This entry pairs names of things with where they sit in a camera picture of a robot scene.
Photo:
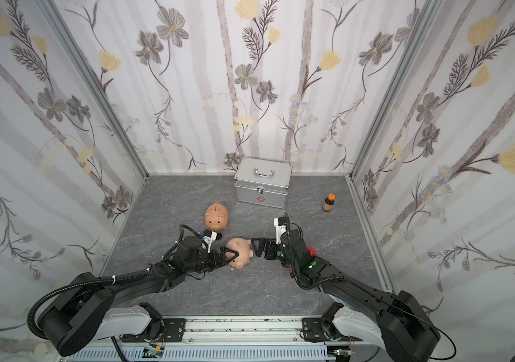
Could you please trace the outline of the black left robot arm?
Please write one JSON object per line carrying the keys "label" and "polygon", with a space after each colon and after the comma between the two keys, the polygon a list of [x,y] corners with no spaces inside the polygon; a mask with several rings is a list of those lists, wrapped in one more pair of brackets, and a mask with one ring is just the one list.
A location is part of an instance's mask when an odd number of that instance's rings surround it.
{"label": "black left robot arm", "polygon": [[188,276],[212,272],[239,256],[239,252],[228,247],[211,249],[189,226],[181,224],[179,231],[177,241],[162,260],[142,271],[104,277],[87,272],[44,295],[28,312],[28,329],[40,339],[48,340],[61,356],[70,356],[97,336],[112,307],[169,291]]}

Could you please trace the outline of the pink piggy bank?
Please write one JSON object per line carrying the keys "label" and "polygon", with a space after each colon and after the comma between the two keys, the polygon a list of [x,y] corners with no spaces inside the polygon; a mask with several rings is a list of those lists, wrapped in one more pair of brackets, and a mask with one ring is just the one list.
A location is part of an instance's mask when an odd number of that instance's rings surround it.
{"label": "pink piggy bank", "polygon": [[213,232],[224,230],[229,223],[228,209],[219,203],[214,203],[205,212],[205,224]]}
{"label": "pink piggy bank", "polygon": [[242,269],[246,267],[254,256],[254,251],[251,249],[251,241],[244,238],[232,238],[227,244],[226,248],[234,250],[238,255],[228,252],[227,259],[232,261],[229,265],[232,268]]}

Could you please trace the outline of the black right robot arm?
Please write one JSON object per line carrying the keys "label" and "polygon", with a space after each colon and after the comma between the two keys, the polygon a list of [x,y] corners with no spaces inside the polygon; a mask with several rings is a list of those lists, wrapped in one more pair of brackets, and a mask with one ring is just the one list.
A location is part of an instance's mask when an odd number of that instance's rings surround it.
{"label": "black right robot arm", "polygon": [[456,356],[456,344],[449,357],[433,352],[447,333],[435,326],[414,296],[371,287],[340,271],[334,264],[312,254],[299,227],[292,229],[289,215],[275,218],[274,238],[252,238],[256,256],[277,259],[291,270],[297,286],[305,291],[320,288],[325,294],[353,307],[381,332],[384,349],[394,361],[445,361]]}

